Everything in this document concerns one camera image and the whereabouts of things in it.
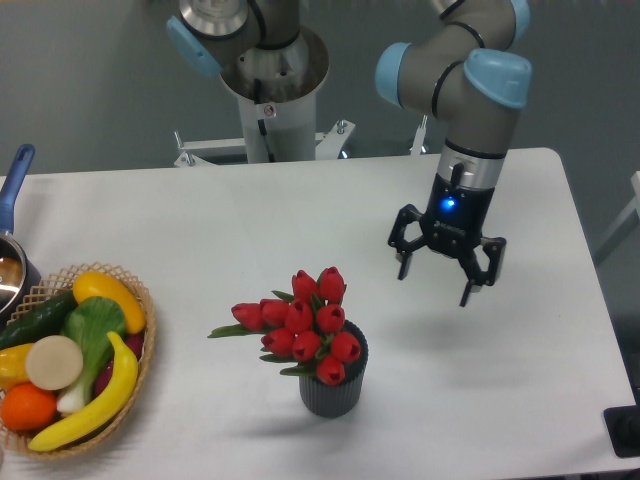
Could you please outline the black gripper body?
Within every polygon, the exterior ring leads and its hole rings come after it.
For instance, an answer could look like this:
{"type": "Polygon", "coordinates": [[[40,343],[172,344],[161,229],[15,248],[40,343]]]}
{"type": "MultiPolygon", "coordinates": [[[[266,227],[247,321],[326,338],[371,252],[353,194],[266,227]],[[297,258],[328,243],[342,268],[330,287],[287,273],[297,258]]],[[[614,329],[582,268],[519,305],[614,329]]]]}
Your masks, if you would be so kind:
{"type": "Polygon", "coordinates": [[[471,257],[480,244],[494,188],[454,188],[435,175],[426,212],[419,221],[426,245],[450,258],[471,257]]]}

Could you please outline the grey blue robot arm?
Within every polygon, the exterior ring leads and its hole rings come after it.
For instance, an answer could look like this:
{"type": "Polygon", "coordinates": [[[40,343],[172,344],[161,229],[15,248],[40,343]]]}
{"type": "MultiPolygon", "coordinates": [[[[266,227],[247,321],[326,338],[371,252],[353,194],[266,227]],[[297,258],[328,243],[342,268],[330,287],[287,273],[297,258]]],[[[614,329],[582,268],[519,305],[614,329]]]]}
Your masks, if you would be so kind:
{"type": "MultiPolygon", "coordinates": [[[[532,77],[511,52],[526,31],[524,1],[437,1],[442,30],[381,54],[381,98],[444,121],[447,135],[427,207],[403,207],[388,243],[409,270],[428,248],[457,260],[465,290],[495,283],[506,242],[483,234],[532,77]]],[[[175,50],[196,72],[219,77],[236,97],[252,163],[316,160],[316,95],[329,69],[323,41],[300,20],[296,1],[183,1],[166,24],[175,50]]]]}

